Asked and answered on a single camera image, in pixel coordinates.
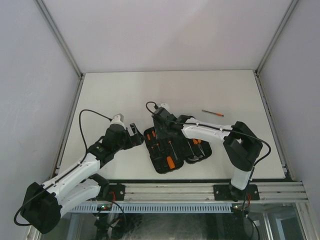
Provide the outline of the black plastic tool case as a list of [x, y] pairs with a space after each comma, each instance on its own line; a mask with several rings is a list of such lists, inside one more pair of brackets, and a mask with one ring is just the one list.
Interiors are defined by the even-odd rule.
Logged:
[[[171, 115], [171, 116], [167, 116], [166, 118], [167, 118], [166, 122], [175, 123], [175, 124], [177, 124], [177, 126], [180, 129], [182, 129], [182, 123], [184, 123], [186, 120], [190, 119], [191, 116], [180, 115], [178, 118], [176, 118], [174, 115]], [[154, 116], [154, 115], [152, 116], [152, 120], [153, 120], [154, 126], [146, 129], [143, 132], [143, 136], [144, 136], [145, 141], [147, 138], [147, 134], [149, 134], [149, 133], [153, 133], [156, 137], [155, 121], [161, 121], [161, 122], [165, 121], [164, 118]], [[174, 147], [174, 150], [175, 150], [177, 158], [178, 158], [177, 160], [175, 159], [175, 156], [174, 156], [173, 150], [169, 144], [169, 141], [172, 141], [172, 145]], [[194, 153], [197, 156], [202, 155], [199, 148], [196, 145], [194, 145], [193, 139], [186, 138], [182, 133], [180, 133], [178, 137], [169, 137], [169, 138], [165, 138], [165, 139], [157, 139], [157, 137], [156, 137], [156, 142], [159, 143], [159, 147], [161, 150], [160, 154], [158, 152], [157, 147], [155, 148], [154, 152], [150, 152], [146, 146], [146, 148], [149, 152], [150, 160], [153, 164], [155, 171], [159, 174], [166, 174], [166, 173], [180, 169], [184, 165], [184, 163], [195, 164], [195, 163], [201, 162], [201, 161], [209, 158], [212, 155], [213, 151], [212, 151], [210, 144], [207, 141], [201, 141], [201, 146], [204, 150], [205, 156], [202, 156], [200, 161], [189, 162], [188, 157], [192, 157], [192, 153], [189, 148], [188, 141], [189, 141]], [[168, 163], [167, 163], [168, 156], [171, 156], [174, 163], [175, 163], [174, 169], [170, 169], [168, 166]]]

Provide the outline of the small black precision screwdriver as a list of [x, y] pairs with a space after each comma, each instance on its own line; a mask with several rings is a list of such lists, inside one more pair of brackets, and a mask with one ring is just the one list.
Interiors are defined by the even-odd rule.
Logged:
[[156, 136], [153, 133], [147, 133], [146, 134], [146, 147], [150, 152], [154, 152], [155, 148], [157, 147], [157, 139]]

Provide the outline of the orange black needle-nose pliers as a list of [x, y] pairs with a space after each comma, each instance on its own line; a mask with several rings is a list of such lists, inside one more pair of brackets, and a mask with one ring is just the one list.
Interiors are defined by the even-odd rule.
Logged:
[[192, 141], [193, 141], [193, 144], [196, 145], [199, 148], [202, 156], [204, 157], [205, 156], [205, 152], [204, 152], [204, 149], [203, 149], [203, 147], [201, 145], [202, 141], [200, 139], [195, 139], [195, 138], [193, 138]]

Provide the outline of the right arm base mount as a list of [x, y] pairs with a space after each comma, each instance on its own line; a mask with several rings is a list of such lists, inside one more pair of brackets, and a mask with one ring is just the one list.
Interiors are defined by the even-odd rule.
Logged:
[[244, 190], [229, 184], [215, 184], [213, 185], [213, 194], [216, 201], [242, 201], [245, 199], [245, 194], [250, 196], [253, 201], [260, 200], [258, 186], [256, 184], [249, 184]]

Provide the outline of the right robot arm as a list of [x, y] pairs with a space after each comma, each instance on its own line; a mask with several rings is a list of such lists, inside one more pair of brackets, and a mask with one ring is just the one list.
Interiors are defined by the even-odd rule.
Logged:
[[237, 121], [233, 125], [217, 125], [199, 121], [190, 115], [176, 117], [165, 104], [156, 105], [154, 109], [151, 116], [157, 137], [221, 143], [234, 166], [230, 195], [237, 200], [247, 195], [247, 185], [263, 144], [245, 123]]

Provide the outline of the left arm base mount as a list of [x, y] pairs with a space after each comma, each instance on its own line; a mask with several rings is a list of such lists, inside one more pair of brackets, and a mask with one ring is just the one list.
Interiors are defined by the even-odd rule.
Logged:
[[99, 174], [93, 174], [89, 179], [94, 180], [99, 186], [99, 193], [94, 199], [99, 201], [123, 201], [126, 193], [126, 186], [120, 183], [111, 183]]

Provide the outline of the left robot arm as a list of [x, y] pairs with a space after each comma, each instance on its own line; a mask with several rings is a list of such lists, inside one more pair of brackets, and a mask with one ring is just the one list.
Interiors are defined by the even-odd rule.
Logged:
[[23, 204], [17, 212], [30, 225], [46, 234], [53, 230], [69, 210], [86, 200], [104, 200], [109, 196], [107, 181], [97, 172], [114, 159], [121, 150], [128, 150], [144, 142], [144, 136], [134, 123], [133, 134], [119, 123], [112, 123], [86, 151], [82, 159], [50, 180], [28, 186]]

